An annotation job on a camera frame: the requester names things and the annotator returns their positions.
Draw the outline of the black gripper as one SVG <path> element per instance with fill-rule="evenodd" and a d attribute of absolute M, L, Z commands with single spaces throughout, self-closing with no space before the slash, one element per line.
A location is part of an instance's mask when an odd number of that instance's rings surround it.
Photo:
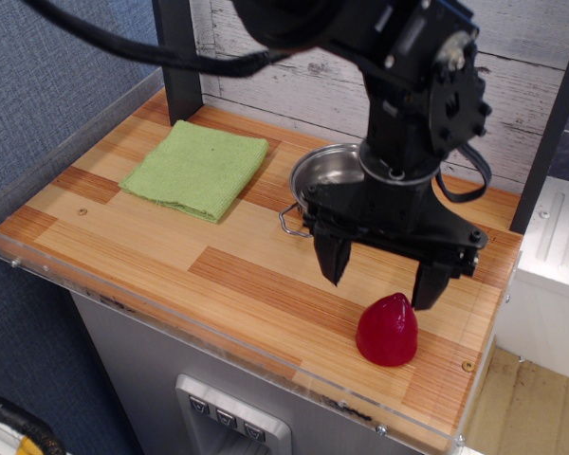
<path fill-rule="evenodd" d="M 357 183 L 303 190 L 303 223 L 314 238 L 321 273 L 338 285 L 353 243 L 413 259 L 419 266 L 412 307 L 430 310 L 450 278 L 473 276 L 487 236 L 438 200 L 430 177 L 406 182 L 363 173 Z"/>

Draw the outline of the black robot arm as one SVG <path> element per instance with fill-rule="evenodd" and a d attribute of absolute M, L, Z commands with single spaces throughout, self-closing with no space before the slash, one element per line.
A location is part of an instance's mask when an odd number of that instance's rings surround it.
<path fill-rule="evenodd" d="M 473 274 L 486 234 L 445 207 L 484 194 L 449 191 L 441 165 L 458 151 L 489 183 L 492 172 L 471 141 L 491 107 L 475 66 L 479 29 L 456 1 L 238 1 L 234 8 L 259 51 L 229 60 L 186 55 L 119 37 L 48 1 L 31 7 L 56 27 L 116 56 L 231 78 L 321 48 L 355 64 L 370 102 L 355 183 L 302 190 L 303 222 L 322 275 L 338 282 L 352 243 L 418 263 L 412 305 L 428 310 L 450 279 Z"/>

